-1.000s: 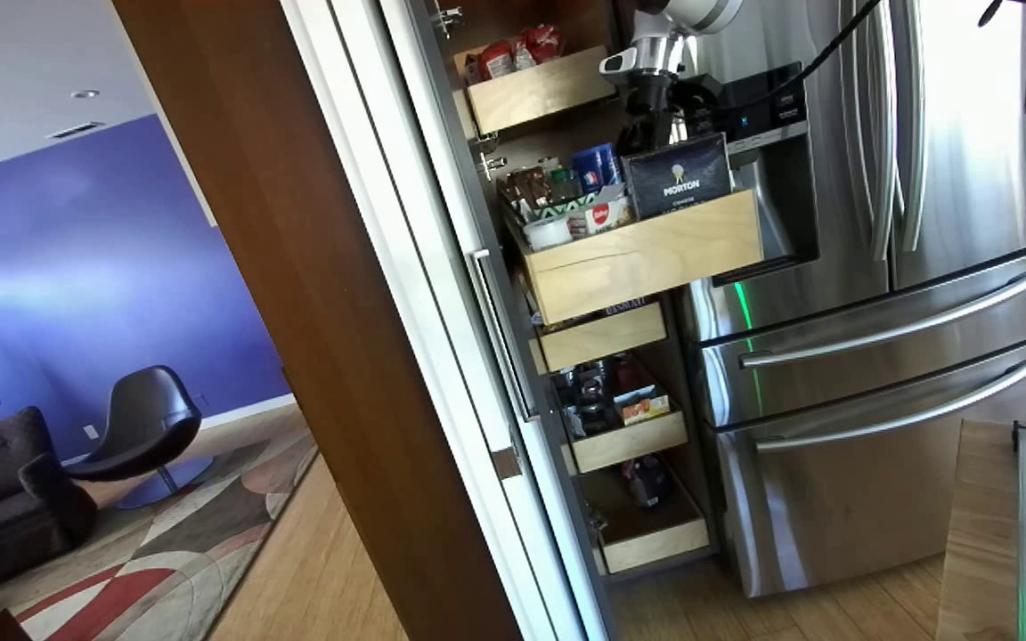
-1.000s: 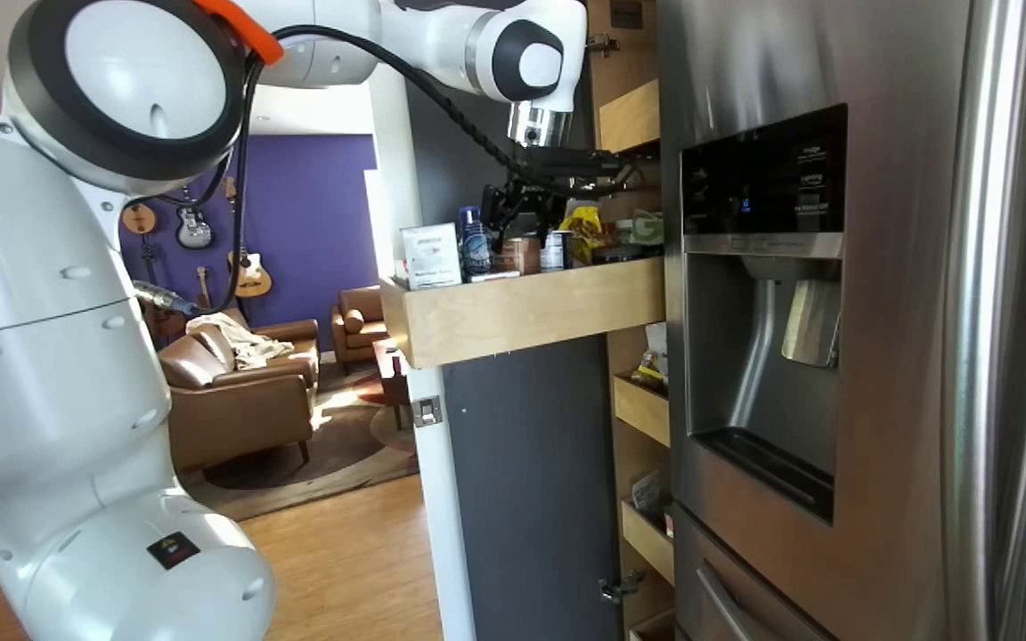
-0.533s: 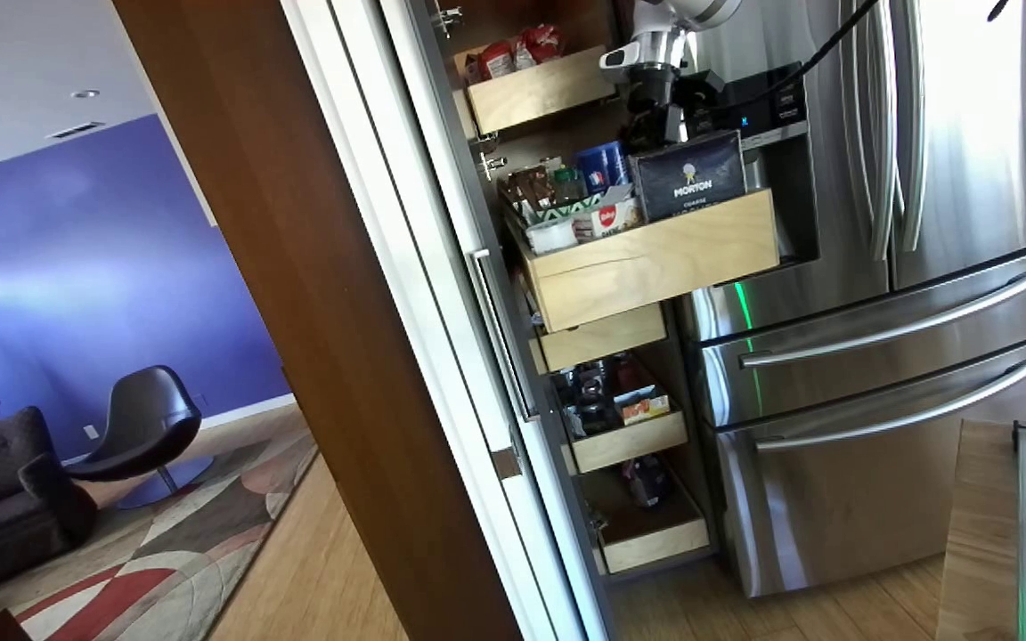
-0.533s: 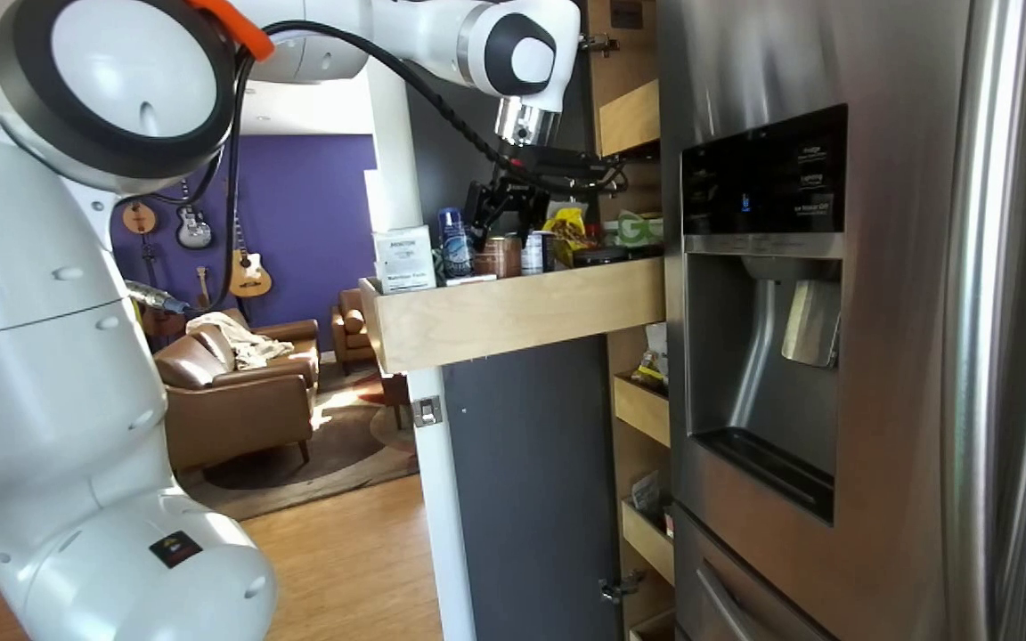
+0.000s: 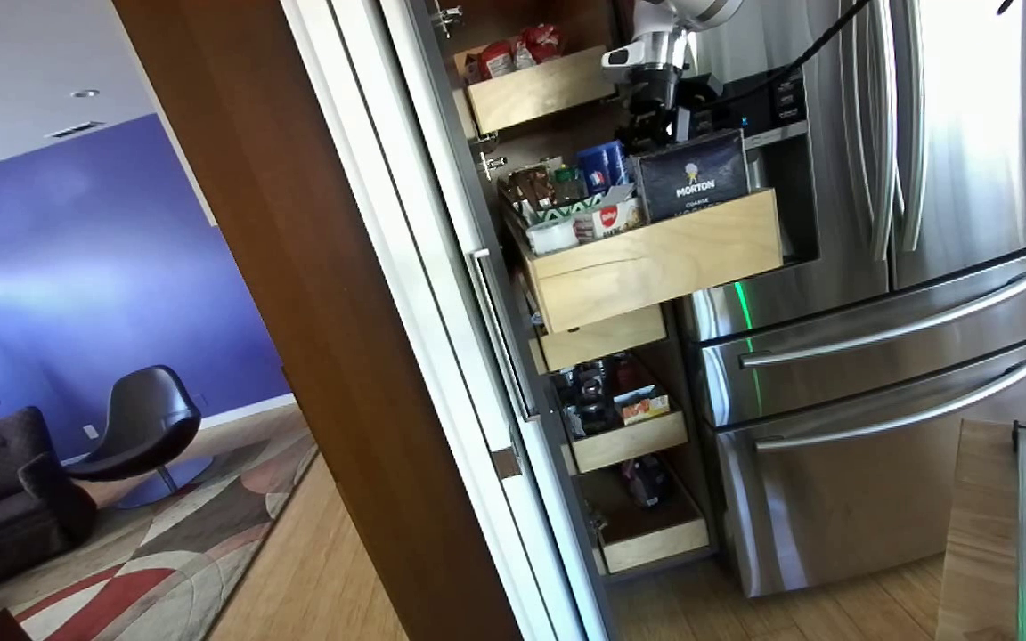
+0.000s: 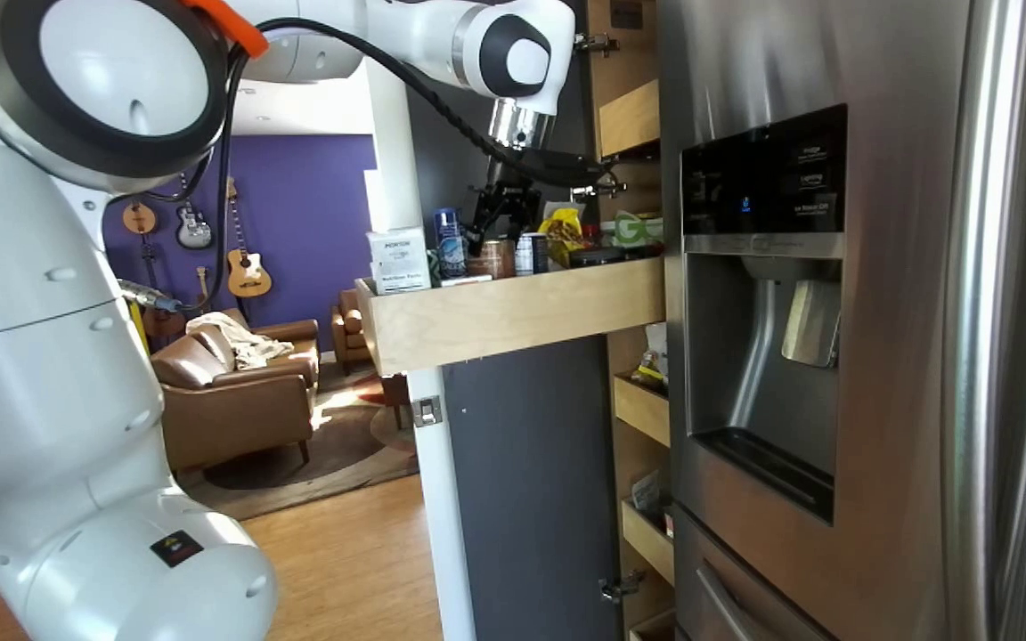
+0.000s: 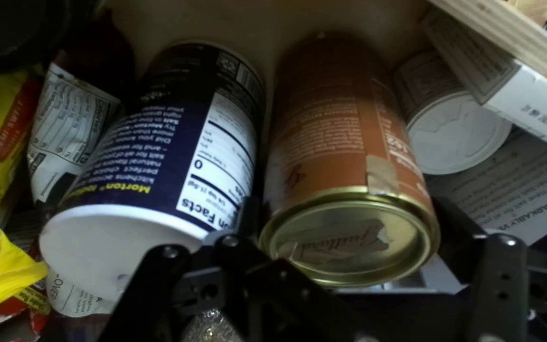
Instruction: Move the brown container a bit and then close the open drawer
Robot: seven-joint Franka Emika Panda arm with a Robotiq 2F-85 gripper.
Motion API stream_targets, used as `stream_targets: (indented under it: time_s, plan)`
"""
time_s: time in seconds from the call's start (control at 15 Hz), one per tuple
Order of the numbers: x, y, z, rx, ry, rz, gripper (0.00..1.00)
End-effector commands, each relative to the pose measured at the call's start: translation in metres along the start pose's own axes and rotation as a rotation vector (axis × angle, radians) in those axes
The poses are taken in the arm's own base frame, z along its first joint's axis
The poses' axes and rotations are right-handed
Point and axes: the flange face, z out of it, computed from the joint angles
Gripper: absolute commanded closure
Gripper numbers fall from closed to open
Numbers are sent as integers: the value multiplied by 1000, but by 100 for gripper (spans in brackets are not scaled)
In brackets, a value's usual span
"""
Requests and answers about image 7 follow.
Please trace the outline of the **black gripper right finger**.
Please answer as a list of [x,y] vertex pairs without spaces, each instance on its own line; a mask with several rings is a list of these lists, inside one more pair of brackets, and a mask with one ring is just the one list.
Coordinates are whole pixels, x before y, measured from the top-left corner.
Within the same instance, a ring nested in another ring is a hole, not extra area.
[[471,283],[465,342],[526,342],[528,289],[526,245],[507,234],[488,236]]

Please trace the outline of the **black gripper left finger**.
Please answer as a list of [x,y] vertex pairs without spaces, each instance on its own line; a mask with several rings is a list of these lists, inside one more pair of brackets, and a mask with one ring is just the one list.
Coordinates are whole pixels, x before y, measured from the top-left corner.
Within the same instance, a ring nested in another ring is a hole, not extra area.
[[197,342],[209,331],[251,337],[249,272],[268,257],[253,244],[150,249],[99,342]]

